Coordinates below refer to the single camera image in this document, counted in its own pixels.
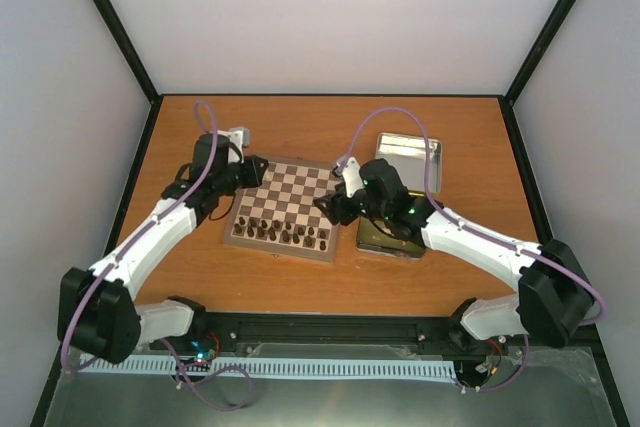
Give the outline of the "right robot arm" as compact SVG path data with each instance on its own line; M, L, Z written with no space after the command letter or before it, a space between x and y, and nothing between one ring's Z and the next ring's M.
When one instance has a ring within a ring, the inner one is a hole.
M341 183L314 200L331 224L380 221L395 239L452 255L513 289L461 305L452 317L460 340L530 335L563 348L599 300L573 250L557 239L521 241L471 222L430 194L412 194L384 159L349 158L336 171Z

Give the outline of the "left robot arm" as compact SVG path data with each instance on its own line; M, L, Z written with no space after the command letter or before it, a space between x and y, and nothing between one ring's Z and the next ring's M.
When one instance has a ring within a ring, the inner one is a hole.
M174 337L190 350L206 342L203 305L180 296L141 306L135 300L154 269L211 218L222 197L261 185L268 162L245 155L249 144L245 127L202 135L191 163L179 169L142 224L91 267L72 268L63 276L57 333L65 368L71 348L118 364L138 347L164 338Z

